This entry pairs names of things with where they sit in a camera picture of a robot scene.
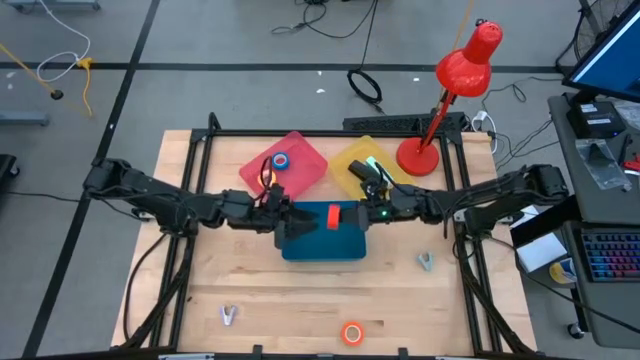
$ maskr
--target red lamp shade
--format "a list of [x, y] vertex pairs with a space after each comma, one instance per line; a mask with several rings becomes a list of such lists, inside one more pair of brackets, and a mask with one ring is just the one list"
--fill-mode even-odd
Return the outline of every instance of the red lamp shade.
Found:
[[455, 50], [438, 63], [436, 76], [449, 92], [465, 97], [484, 94], [491, 80], [489, 58], [502, 41], [502, 29], [485, 22], [476, 27], [463, 49]]

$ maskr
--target red lamp base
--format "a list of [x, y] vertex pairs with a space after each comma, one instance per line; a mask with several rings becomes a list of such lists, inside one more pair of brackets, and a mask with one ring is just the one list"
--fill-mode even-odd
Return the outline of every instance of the red lamp base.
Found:
[[440, 153], [433, 144], [419, 152], [420, 138], [409, 138], [403, 141], [396, 152], [398, 165], [407, 174], [413, 176], [429, 175], [436, 169], [440, 161]]

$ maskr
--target keyboard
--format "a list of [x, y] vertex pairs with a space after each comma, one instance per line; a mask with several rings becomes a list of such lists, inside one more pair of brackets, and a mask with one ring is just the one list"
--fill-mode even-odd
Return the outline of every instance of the keyboard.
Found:
[[580, 239], [591, 281], [640, 281], [640, 229], [581, 229]]

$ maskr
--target wooden tabletop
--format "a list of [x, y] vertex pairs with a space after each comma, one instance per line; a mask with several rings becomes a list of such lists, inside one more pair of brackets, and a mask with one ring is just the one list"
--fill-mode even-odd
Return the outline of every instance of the wooden tabletop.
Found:
[[[190, 131], [165, 132], [155, 177], [179, 186], [189, 136]], [[465, 133], [463, 139], [471, 183], [495, 178], [486, 134]], [[215, 137], [205, 191], [249, 190], [238, 170], [277, 140]], [[353, 138], [307, 140], [327, 159], [354, 141]], [[392, 156], [400, 141], [376, 139]], [[452, 146], [450, 150], [456, 187], [460, 188], [455, 150]], [[200, 156], [193, 173], [194, 186]], [[442, 164], [431, 175], [416, 177], [415, 181], [421, 187], [446, 189]], [[348, 197], [327, 173], [297, 200], [348, 200]], [[159, 235], [156, 225], [141, 226], [132, 266]], [[498, 226], [493, 235], [511, 241], [506, 227]], [[265, 353], [390, 355], [397, 354], [399, 347], [407, 347], [411, 355], [472, 355], [462, 280], [458, 262], [451, 253], [453, 235], [445, 240], [442, 225], [415, 221], [376, 225], [366, 236], [367, 256], [361, 261], [291, 263], [273, 246], [272, 234], [201, 227], [178, 350], [247, 353], [254, 344], [261, 344]], [[157, 301], [167, 246], [165, 240], [145, 260], [135, 278], [130, 332]], [[535, 349], [513, 251], [489, 241], [483, 246], [494, 304], [524, 343]], [[431, 272], [425, 272], [416, 261], [417, 255], [425, 251], [434, 254]], [[222, 322], [219, 312], [222, 305], [238, 307], [230, 327]], [[476, 306], [483, 346], [489, 349], [484, 311], [477, 301]], [[165, 314], [161, 344], [167, 343], [173, 309], [172, 304]], [[121, 321], [122, 314], [116, 324], [114, 345], [124, 340]], [[348, 347], [340, 340], [340, 328], [346, 321], [363, 325], [365, 340], [361, 346]]]

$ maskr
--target monitor screen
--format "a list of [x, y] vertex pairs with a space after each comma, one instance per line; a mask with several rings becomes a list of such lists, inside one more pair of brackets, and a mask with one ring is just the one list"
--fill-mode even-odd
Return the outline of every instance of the monitor screen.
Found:
[[564, 84], [640, 102], [640, 1], [612, 24]]

